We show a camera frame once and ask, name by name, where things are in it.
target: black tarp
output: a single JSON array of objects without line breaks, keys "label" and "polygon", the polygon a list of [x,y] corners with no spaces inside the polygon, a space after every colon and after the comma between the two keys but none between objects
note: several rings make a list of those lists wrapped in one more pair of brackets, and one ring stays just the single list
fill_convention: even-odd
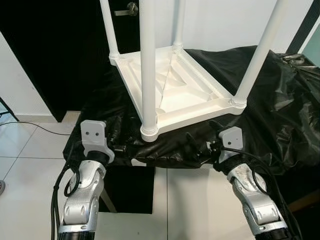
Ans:
[{"label": "black tarp", "polygon": [[[220,52],[189,49],[187,52],[235,94],[255,46]],[[242,128],[244,150],[258,156],[273,154],[268,161],[274,174],[289,169],[317,166],[320,162],[319,135],[320,69],[303,55],[269,52],[241,115],[212,119],[222,126]],[[105,121],[108,146],[115,151],[115,166],[131,166],[135,158],[150,167],[199,168],[211,163],[207,141],[216,138],[209,120],[161,134],[155,142],[142,141],[141,121],[115,67],[101,80],[88,98],[63,151],[81,139],[83,120]],[[187,138],[190,133],[194,141]],[[75,165],[84,159],[81,146],[71,159]]]}]

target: white leg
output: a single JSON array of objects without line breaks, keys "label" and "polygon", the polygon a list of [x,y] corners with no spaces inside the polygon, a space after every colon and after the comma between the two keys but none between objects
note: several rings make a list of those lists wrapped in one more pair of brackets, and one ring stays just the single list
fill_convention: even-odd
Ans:
[{"label": "white leg", "polygon": [[111,12],[110,12],[110,6],[108,0],[100,0],[101,10],[102,10],[102,16],[104,21],[104,27],[105,27],[105,33],[106,38],[108,40],[109,45],[109,59],[111,65],[116,65],[116,59],[119,58],[119,51],[118,51],[118,45],[116,41],[116,34],[114,29],[114,24],[112,22],[111,18]]},{"label": "white leg", "polygon": [[245,108],[247,105],[248,95],[255,84],[262,65],[265,62],[280,23],[285,15],[288,2],[289,0],[277,0],[275,4],[259,45],[257,46],[250,64],[244,74],[242,82],[235,96],[231,99],[231,103],[237,108]]},{"label": "white leg", "polygon": [[184,20],[185,20],[185,9],[186,9],[186,0],[179,1],[179,10],[178,17],[176,22],[176,32],[173,46],[175,49],[182,49],[183,47],[183,30],[184,30]]},{"label": "white leg", "polygon": [[156,122],[156,44],[155,1],[139,1],[141,88],[142,88],[142,139],[153,142],[158,137]]}]

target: mechanical arm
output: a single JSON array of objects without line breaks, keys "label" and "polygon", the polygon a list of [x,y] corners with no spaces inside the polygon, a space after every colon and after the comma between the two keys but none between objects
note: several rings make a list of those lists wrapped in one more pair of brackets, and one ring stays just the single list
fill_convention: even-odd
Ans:
[{"label": "mechanical arm", "polygon": [[[65,202],[59,240],[93,240],[98,221],[99,197],[104,190],[106,167],[114,160],[105,138],[105,123],[86,120],[81,123],[82,145],[86,160],[82,161],[69,181],[70,193]],[[257,240],[300,240],[293,237],[287,219],[267,193],[265,180],[249,167],[240,153],[242,130],[231,127],[218,133],[218,140],[208,144],[213,167],[222,171],[232,184],[242,204],[243,213]]]}]

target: door handle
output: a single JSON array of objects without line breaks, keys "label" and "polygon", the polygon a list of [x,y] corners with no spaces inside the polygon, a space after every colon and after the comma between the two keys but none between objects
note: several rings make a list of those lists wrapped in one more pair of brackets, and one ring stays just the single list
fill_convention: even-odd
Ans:
[{"label": "door handle", "polygon": [[129,2],[126,6],[127,10],[121,10],[121,11],[114,11],[114,15],[116,16],[137,16],[138,15],[138,6],[135,2]]}]

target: black door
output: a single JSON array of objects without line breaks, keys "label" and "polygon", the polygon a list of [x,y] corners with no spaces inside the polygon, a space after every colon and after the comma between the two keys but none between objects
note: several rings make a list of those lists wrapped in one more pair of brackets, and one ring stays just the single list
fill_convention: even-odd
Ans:
[{"label": "black door", "polygon": [[[140,49],[139,15],[114,14],[129,2],[139,4],[109,0],[120,53]],[[111,68],[99,0],[2,1],[0,31],[58,121],[80,111]]]}]

